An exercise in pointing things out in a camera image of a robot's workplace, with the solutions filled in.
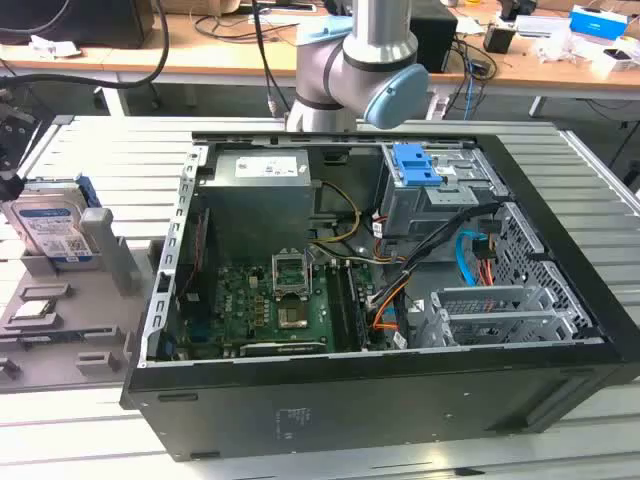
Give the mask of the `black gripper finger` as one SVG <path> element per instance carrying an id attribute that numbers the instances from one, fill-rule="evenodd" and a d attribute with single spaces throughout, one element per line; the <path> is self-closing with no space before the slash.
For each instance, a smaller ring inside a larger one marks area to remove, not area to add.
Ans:
<path id="1" fill-rule="evenodd" d="M 24 190 L 24 180 L 16 173 L 2 172 L 0 177 L 0 200 L 14 201 Z"/>

